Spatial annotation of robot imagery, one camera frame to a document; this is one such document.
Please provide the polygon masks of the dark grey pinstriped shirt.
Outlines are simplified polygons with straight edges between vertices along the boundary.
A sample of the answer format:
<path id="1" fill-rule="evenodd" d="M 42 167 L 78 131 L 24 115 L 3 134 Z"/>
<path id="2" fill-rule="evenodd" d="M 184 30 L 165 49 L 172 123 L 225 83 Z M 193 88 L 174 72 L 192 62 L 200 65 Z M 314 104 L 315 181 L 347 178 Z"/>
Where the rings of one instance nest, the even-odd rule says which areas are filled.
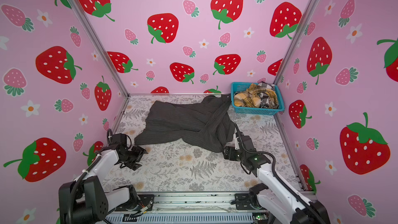
<path id="1" fill-rule="evenodd" d="M 189 145 L 220 153 L 233 141 L 235 125 L 228 110 L 231 96 L 206 96 L 195 104 L 155 101 L 136 145 L 164 144 L 182 139 Z"/>

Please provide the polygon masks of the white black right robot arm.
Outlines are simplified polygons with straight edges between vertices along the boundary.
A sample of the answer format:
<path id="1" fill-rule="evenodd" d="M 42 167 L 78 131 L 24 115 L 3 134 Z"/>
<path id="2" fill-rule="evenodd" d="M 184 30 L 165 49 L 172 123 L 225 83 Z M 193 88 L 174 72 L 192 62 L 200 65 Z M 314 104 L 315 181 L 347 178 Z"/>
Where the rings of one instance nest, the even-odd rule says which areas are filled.
<path id="1" fill-rule="evenodd" d="M 260 180 L 250 190 L 254 202 L 282 224 L 330 223 L 327 210 L 319 201 L 304 196 L 276 172 L 276 159 L 271 153 L 227 146 L 223 155 L 226 160 L 240 162 L 245 172 Z"/>

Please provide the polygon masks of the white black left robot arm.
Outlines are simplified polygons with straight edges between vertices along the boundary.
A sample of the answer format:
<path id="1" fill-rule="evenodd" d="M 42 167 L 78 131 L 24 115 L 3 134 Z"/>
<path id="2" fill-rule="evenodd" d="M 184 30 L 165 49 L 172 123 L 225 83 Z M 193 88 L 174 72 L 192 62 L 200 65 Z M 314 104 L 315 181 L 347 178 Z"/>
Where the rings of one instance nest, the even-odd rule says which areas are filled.
<path id="1" fill-rule="evenodd" d="M 79 177 L 60 187 L 58 222 L 108 224 L 107 216 L 119 208 L 134 210 L 131 218 L 138 218 L 151 210 L 153 201 L 145 204 L 133 185 L 121 186 L 111 192 L 105 192 L 102 187 L 102 180 L 115 164 L 137 170 L 146 153 L 146 149 L 139 146 L 127 149 L 122 145 L 112 145 L 96 152 L 92 164 Z"/>

